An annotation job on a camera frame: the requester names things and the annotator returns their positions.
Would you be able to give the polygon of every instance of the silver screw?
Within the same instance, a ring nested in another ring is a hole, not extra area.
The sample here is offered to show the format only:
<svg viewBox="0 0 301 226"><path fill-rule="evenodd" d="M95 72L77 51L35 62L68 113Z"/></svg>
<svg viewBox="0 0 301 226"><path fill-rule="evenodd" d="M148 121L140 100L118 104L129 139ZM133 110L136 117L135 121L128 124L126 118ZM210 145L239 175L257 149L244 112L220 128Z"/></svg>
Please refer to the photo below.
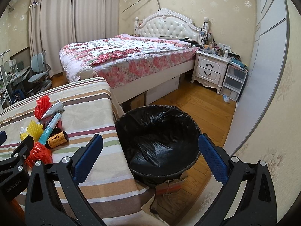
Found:
<svg viewBox="0 0 301 226"><path fill-rule="evenodd" d="M263 167L266 165L265 161L260 161L259 164L262 165Z"/></svg>
<svg viewBox="0 0 301 226"><path fill-rule="evenodd" d="M38 167L38 166L40 166L42 164L42 162L41 161L37 161L36 163L35 163L35 165Z"/></svg>
<svg viewBox="0 0 301 226"><path fill-rule="evenodd" d="M63 158L63 163L68 163L70 161L70 157L66 156Z"/></svg>
<svg viewBox="0 0 301 226"><path fill-rule="evenodd" d="M237 163L237 162L239 162L239 159L236 156L232 156L231 161Z"/></svg>

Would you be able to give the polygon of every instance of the striped tablecloth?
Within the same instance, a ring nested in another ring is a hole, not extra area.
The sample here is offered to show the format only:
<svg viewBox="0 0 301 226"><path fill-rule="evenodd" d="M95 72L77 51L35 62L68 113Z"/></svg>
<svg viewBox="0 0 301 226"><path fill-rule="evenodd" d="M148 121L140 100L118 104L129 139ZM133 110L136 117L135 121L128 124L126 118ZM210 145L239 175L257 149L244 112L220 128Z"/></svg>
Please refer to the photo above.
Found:
<svg viewBox="0 0 301 226"><path fill-rule="evenodd" d="M9 158L20 142L19 131L34 117L36 100L48 94L52 103L58 100L64 105L63 129L70 138L69 144L53 149L53 162L72 156L85 146L94 134L103 137L103 150L86 181L79 185L81 191L108 225L161 226L164 222L153 217L149 206L154 191L135 182L131 174L115 130L114 120L123 111L111 94L111 88L103 78L93 78L51 89L43 94L25 99L10 106L0 115L0 131L7 134L6 142L0 146L0 160ZM67 203L60 184L56 182L58 194L69 215L73 212ZM17 197L21 206L25 204L26 191Z"/></svg>

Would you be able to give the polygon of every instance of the gray chair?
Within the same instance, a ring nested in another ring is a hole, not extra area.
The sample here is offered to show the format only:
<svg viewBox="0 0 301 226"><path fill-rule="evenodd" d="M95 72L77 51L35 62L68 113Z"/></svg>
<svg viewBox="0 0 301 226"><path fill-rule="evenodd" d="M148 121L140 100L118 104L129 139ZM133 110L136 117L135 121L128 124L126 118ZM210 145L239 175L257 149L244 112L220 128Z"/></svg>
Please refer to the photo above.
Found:
<svg viewBox="0 0 301 226"><path fill-rule="evenodd" d="M45 51L33 56L31 60L31 69L37 73L28 80L31 84L37 84L34 89L30 91L31 95L47 91L52 86L52 81L49 79L49 71L51 68L48 64L45 64L44 55Z"/></svg>

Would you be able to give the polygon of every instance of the white tufted headboard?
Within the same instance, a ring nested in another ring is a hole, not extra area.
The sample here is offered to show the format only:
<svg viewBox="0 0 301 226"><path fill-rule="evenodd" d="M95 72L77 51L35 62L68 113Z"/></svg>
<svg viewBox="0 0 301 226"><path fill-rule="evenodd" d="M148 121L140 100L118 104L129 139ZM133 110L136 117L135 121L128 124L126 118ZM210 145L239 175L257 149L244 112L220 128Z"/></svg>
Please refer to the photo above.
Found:
<svg viewBox="0 0 301 226"><path fill-rule="evenodd" d="M162 8L143 20L140 26L135 26L135 33L143 37L172 36L177 38L191 38L199 42L201 28L193 25L193 21L186 16L167 8Z"/></svg>

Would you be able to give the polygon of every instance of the bed frame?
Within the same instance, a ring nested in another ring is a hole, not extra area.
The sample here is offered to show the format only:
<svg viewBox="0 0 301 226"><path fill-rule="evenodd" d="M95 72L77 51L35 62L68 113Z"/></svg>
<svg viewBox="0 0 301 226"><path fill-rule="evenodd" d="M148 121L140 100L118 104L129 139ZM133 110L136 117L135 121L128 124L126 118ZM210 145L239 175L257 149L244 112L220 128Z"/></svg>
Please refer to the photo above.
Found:
<svg viewBox="0 0 301 226"><path fill-rule="evenodd" d="M176 38L191 38L198 42L201 28L194 26L193 21L186 16L176 13L167 8L162 8L150 15L139 25L139 18L136 17L135 33L142 37L172 36ZM189 60L179 65L167 68L157 73L141 77L126 85L116 87L113 93L119 103L123 103L147 90L150 90L161 83L164 83L180 74L183 74L194 67L195 60Z"/></svg>

